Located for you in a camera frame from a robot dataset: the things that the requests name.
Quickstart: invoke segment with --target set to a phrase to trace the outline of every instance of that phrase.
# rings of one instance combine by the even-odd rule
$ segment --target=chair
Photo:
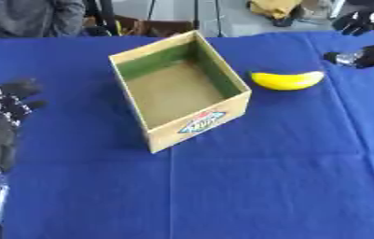
[[[103,35],[103,31],[111,35],[118,35],[118,26],[114,17],[114,8],[111,0],[84,0],[87,7],[86,17],[95,19],[97,27],[87,28],[90,35]]]

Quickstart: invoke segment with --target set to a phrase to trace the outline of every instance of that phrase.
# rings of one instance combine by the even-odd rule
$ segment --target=cardboard box
[[[238,118],[251,95],[196,31],[110,60],[152,153]]]

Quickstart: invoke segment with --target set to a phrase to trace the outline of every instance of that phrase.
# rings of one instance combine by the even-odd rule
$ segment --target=floor
[[[156,0],[153,20],[192,20],[193,0]],[[278,28],[264,17],[251,13],[245,8],[246,0],[219,0],[222,14],[222,29],[225,36],[256,35],[280,31],[326,31],[330,22],[312,24],[296,21],[292,27]],[[116,14],[146,19],[151,0],[113,0]],[[356,10],[345,5],[342,12]],[[201,31],[206,36],[217,35],[214,0],[200,0]]]

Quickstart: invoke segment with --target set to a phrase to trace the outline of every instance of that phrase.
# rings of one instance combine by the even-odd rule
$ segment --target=black glove
[[[0,85],[0,171],[8,171],[13,163],[17,130],[21,122],[44,101],[23,102],[40,92],[33,79],[17,80]]]
[[[372,30],[373,23],[370,16],[374,13],[374,9],[366,9],[349,13],[335,22],[333,28],[341,31],[344,35],[361,35]]]
[[[374,8],[355,11],[337,19],[333,22],[333,27],[344,35],[359,36],[374,30],[374,17],[371,17],[373,14]]]

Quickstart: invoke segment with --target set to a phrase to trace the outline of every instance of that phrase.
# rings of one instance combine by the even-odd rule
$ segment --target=person
[[[83,0],[0,0],[0,38],[78,35],[84,15]]]
[[[374,8],[355,11],[333,23],[343,35],[360,36],[374,31]],[[366,46],[354,53],[328,52],[324,58],[332,63],[368,68],[374,66],[374,46]]]

